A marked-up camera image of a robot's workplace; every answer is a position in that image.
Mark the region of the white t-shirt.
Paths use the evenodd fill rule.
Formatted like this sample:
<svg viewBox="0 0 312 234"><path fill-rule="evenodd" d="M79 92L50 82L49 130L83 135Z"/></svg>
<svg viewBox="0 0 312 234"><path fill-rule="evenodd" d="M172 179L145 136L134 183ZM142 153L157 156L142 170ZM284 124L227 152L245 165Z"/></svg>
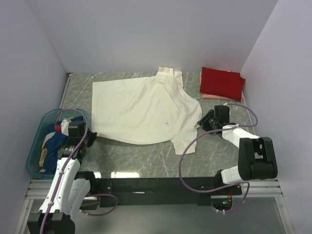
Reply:
<svg viewBox="0 0 312 234"><path fill-rule="evenodd" d="M159 67L152 77L93 83L92 129L100 137L135 145L171 141L177 155L191 154L201 118L182 72L172 68Z"/></svg>

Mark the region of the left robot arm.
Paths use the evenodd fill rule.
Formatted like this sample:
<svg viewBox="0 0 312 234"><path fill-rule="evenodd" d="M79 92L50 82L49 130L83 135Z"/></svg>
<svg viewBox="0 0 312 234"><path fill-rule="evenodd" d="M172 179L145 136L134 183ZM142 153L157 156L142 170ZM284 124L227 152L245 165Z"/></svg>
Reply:
<svg viewBox="0 0 312 234"><path fill-rule="evenodd" d="M75 217L85 196L98 189L92 172L79 173L80 164L88 147L87 137L96 134L84 121L70 122L68 136L57 154L57 167L49 192L39 211L30 214L27 227L32 234L73 234Z"/></svg>

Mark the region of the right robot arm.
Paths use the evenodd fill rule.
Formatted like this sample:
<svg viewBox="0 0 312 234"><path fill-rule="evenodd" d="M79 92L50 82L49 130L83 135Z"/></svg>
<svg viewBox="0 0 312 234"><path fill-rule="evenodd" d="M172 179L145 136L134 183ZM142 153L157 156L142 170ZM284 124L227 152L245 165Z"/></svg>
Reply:
<svg viewBox="0 0 312 234"><path fill-rule="evenodd" d="M216 105L197 124L204 131L213 131L238 148L237 165L221 170L221 178L214 182L214 190L218 194L226 194L232 183L277 177L272 139L251 134L243 126L230 122L228 104Z"/></svg>

